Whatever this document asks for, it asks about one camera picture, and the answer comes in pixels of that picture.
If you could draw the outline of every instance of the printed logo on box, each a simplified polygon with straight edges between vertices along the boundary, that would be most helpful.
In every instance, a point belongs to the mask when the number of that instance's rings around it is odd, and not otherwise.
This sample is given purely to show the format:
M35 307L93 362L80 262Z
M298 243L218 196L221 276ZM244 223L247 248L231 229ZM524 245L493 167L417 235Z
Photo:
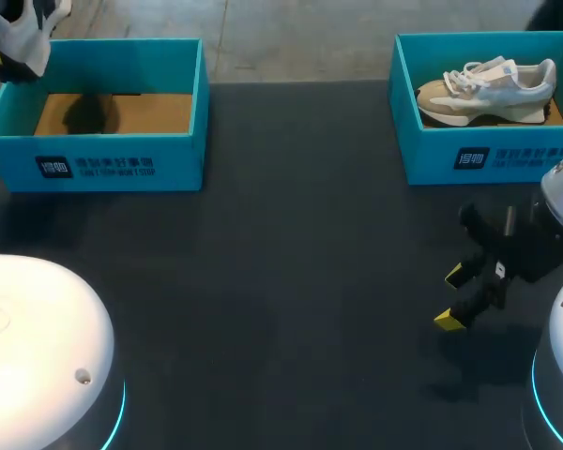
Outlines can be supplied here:
M489 147L463 147L457 154L457 160L454 161L454 169L481 169L486 163L490 153Z
M73 177L73 172L65 157L36 157L36 163L44 178Z

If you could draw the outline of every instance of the cardboard box insert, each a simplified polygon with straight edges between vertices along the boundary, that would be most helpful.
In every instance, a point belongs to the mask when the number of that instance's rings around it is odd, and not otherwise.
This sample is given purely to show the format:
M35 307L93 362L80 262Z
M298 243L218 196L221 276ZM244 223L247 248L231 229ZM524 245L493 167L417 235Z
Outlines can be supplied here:
M35 135L185 134L191 106L191 94L50 94Z

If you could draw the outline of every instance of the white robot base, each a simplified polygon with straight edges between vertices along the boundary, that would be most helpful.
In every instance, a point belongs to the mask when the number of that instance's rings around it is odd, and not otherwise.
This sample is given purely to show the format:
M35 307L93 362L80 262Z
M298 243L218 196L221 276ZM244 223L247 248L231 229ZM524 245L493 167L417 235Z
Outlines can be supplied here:
M96 292L60 265L0 255L0 450L115 450L125 408Z
M534 356L522 417L530 448L563 450L563 288Z

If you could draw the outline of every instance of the glowing blue light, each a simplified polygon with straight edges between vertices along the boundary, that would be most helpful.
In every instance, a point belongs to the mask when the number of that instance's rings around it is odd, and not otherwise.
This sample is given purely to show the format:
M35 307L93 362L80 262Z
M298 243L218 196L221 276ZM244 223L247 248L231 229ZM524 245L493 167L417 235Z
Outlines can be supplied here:
M548 428L550 428L553 431L555 436L563 444L563 438L556 431L555 427L553 427L553 424L551 424L551 421L548 420L548 417L546 416L546 413L544 412L542 405L540 405L540 399L538 398L538 392L536 391L536 355L535 354L534 354L534 360L532 361L532 390L534 391L534 397L536 398L536 404L538 405L538 409L540 410L540 414L542 414L542 417L544 418L544 422L546 422L546 425L548 425Z
M113 442L114 435L119 430L119 426L121 425L121 420L123 419L123 411L125 410L125 382L123 382L123 400L121 401L121 411L119 411L119 417L116 419L116 423L114 424L113 431L111 432L111 436L109 436L109 440L102 446L100 450L106 450L109 448L109 445Z

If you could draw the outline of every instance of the concrete floor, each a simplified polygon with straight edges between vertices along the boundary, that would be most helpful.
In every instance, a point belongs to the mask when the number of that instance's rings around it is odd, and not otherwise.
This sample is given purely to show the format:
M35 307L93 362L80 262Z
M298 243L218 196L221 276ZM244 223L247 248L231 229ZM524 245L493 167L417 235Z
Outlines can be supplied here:
M55 38L192 37L214 82L386 78L397 33L517 30L540 0L74 0Z

